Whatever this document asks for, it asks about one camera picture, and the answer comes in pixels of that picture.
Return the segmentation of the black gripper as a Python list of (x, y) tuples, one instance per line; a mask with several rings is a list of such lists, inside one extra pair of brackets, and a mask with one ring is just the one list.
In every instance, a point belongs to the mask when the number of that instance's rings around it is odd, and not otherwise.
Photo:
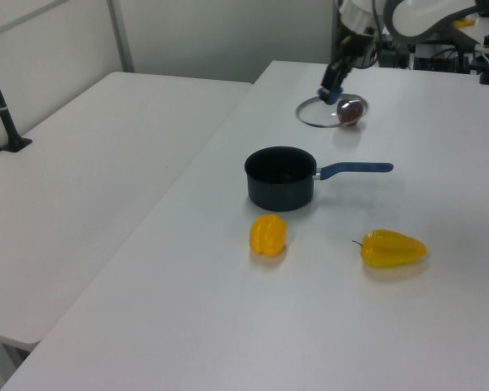
[(371, 68), (376, 63), (376, 44), (373, 35), (352, 32), (347, 27), (338, 29), (339, 58), (330, 64), (321, 81), (319, 98), (326, 104), (334, 104), (342, 93), (344, 80), (352, 68)]

